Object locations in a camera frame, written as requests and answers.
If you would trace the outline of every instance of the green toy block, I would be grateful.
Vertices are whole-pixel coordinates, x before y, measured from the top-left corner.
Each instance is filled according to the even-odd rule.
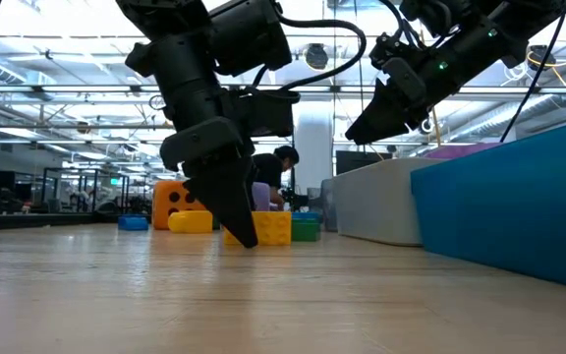
[[[292,242],[320,240],[320,223],[317,220],[292,220]]]

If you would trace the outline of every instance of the purple object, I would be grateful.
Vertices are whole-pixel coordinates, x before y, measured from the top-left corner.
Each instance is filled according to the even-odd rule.
[[[255,211],[270,211],[270,186],[266,183],[253,183]]]
[[[424,157],[454,159],[500,145],[501,143],[482,143],[463,147],[440,147],[427,153]]]

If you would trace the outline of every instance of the white column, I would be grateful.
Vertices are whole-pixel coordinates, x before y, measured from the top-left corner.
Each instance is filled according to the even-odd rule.
[[[320,188],[322,180],[333,177],[333,104],[300,102],[294,105],[296,150],[301,163],[296,167],[300,193]]]

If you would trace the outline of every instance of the ceiling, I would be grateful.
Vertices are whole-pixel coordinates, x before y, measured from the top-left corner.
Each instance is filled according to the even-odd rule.
[[[210,10],[224,2],[205,0],[204,4]],[[389,11],[375,0],[281,0],[280,3],[285,16],[290,19],[337,18],[357,24],[368,37],[367,55],[378,35],[384,31],[396,30]],[[420,25],[413,23],[413,27],[419,29]],[[548,44],[554,27],[555,24],[552,24],[538,33],[531,44]],[[433,42],[425,29],[422,30],[427,42]],[[261,82],[263,85],[281,86],[315,75],[316,71],[307,65],[303,56],[304,50],[312,43],[324,45],[330,67],[341,65],[357,51],[358,40],[345,29],[285,27],[284,31],[295,60],[275,73],[265,75]],[[51,144],[55,150],[60,148],[62,153],[84,150],[119,160],[138,158],[157,163],[156,144],[123,147],[102,142],[162,141],[173,133],[162,113],[151,107],[154,104],[150,106],[150,101],[158,95],[157,92],[132,92],[128,89],[128,86],[156,84],[154,78],[143,78],[124,65],[126,56],[137,42],[146,42],[146,38],[123,16],[112,0],[3,0],[0,8],[0,69],[10,73],[6,80],[21,85],[77,87],[71,88],[71,91],[49,93],[49,101],[13,92],[10,85],[1,87],[8,92],[0,92],[0,122],[57,127],[81,122],[97,125],[100,129],[93,129],[89,133],[54,128],[39,130],[35,134],[46,141],[98,142],[85,145]],[[553,53],[559,63],[566,63],[566,23]],[[566,65],[561,66],[558,72],[562,79],[549,70],[543,73],[539,84],[542,87],[566,89]],[[250,70],[236,78],[219,77],[219,81],[229,86],[246,85],[253,80],[255,74],[256,70]],[[526,64],[508,70],[501,62],[494,63],[467,84],[467,87],[481,88],[480,90],[469,94],[460,93],[435,107],[442,139],[454,142],[495,139],[495,131],[479,135],[479,130],[473,129],[469,134],[461,135],[459,140],[451,138],[451,132],[477,121],[493,108],[521,99],[522,92],[512,91],[511,88],[525,88],[531,83],[533,74]],[[332,107],[335,122],[333,138],[336,142],[344,142],[344,132],[361,113],[362,107],[368,104],[377,78],[386,79],[371,66],[365,56],[360,66],[356,65],[335,78],[315,83],[313,88],[302,88],[307,90],[303,100],[322,101]],[[1,80],[0,76],[0,86],[3,86],[5,83]],[[122,86],[126,89],[105,92],[108,86]],[[329,87],[332,86],[348,90],[342,89],[340,94],[334,95],[329,92]],[[535,134],[549,129],[548,127],[555,127],[557,123],[566,124],[566,98],[564,102],[564,106],[554,111],[525,119],[517,127],[520,135]],[[116,125],[129,128],[116,129]],[[19,131],[12,131],[17,135],[10,133],[11,131],[0,131],[0,139],[29,139],[19,135]],[[434,134],[412,132],[387,142],[426,142],[430,139],[435,139]],[[258,149],[272,150],[285,143],[282,139],[261,139]]]

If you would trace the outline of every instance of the wooden floor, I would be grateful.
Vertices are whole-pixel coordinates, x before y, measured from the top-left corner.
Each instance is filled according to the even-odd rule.
[[[566,287],[324,235],[0,231],[0,353],[566,353]]]

